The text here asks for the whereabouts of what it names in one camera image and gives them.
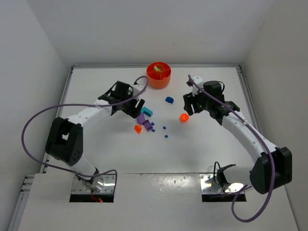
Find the purple rounded lego piece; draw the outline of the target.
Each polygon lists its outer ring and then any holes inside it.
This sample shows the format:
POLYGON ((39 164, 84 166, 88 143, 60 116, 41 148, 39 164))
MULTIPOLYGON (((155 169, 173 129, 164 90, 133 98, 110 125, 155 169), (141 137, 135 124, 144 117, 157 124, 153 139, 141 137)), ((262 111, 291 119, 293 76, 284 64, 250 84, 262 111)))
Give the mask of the purple rounded lego piece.
POLYGON ((145 119, 144 114, 140 114, 140 115, 137 117, 137 122, 138 122, 139 124, 141 124, 141 125, 144 124, 145 120, 146 120, 146 119, 145 119))

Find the long teal lego brick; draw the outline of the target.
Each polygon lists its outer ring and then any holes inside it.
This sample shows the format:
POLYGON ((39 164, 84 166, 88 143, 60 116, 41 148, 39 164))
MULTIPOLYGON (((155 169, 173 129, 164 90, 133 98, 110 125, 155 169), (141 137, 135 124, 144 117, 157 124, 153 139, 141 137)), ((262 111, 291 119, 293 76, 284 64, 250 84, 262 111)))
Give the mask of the long teal lego brick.
POLYGON ((153 116, 153 111, 150 110, 150 109, 147 108, 147 107, 143 107, 143 108, 141 109, 141 113, 143 113, 143 114, 145 114, 145 115, 147 115, 147 116, 149 116, 149 117, 152 117, 152 116, 153 116))

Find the orange heart-shaped piece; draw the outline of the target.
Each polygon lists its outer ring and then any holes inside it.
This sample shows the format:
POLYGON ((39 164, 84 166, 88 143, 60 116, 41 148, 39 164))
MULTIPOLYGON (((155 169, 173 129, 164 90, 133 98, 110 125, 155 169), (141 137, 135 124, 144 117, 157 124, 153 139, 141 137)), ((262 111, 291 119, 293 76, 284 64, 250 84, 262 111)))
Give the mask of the orange heart-shaped piece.
POLYGON ((142 131, 142 126, 140 125, 135 125, 134 130, 136 131, 136 133, 140 134, 142 131))

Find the purple lego plate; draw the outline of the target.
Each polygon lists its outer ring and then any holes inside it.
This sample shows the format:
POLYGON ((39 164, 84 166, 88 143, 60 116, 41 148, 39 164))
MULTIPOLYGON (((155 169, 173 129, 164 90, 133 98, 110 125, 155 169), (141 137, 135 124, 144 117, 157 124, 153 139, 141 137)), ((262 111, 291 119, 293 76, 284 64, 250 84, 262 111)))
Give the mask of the purple lego plate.
POLYGON ((145 120, 143 122, 143 126, 145 127, 146 131, 151 131, 153 129, 152 123, 149 120, 145 120))

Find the blue curved lego piece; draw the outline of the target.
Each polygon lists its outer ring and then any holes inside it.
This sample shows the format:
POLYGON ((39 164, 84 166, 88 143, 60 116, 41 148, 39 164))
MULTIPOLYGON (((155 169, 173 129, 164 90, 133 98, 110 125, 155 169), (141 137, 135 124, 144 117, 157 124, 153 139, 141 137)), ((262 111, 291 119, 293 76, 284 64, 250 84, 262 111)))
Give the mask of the blue curved lego piece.
POLYGON ((165 101, 170 104, 174 103, 174 99, 172 97, 166 97, 165 101))

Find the green lego brick upside-down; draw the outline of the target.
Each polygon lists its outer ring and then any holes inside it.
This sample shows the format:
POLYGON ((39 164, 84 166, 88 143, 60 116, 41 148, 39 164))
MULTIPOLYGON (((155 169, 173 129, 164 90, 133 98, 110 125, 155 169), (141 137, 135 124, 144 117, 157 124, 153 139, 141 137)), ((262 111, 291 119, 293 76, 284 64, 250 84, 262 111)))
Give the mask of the green lego brick upside-down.
POLYGON ((160 67, 160 66, 154 66, 154 71, 156 71, 156 72, 162 72, 163 71, 163 67, 160 67))

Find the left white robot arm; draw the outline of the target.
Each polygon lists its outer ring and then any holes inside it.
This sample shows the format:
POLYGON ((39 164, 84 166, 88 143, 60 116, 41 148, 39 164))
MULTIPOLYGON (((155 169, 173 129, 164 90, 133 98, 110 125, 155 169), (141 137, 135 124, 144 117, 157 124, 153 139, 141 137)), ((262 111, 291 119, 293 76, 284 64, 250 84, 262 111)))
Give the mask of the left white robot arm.
POLYGON ((145 103, 138 96, 145 89, 145 86, 137 82, 129 85, 117 81, 84 110, 66 118, 55 118, 51 125, 45 152, 67 164, 83 181, 93 181, 99 171, 83 155, 83 133, 118 111, 137 118, 145 103))

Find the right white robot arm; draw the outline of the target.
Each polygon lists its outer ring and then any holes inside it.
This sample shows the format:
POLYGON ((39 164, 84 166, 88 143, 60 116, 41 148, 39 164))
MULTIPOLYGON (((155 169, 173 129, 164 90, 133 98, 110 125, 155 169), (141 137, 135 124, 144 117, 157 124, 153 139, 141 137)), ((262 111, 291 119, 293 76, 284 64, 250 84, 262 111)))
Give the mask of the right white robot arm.
POLYGON ((183 95, 188 115, 209 112, 211 118, 228 130, 246 149, 254 166, 252 169, 230 164, 219 167, 214 181, 221 187, 238 182, 266 194, 292 181, 292 153, 278 147, 262 136, 244 117, 240 108, 224 98, 225 85, 216 80, 204 81, 200 76, 189 77, 192 91, 183 95))

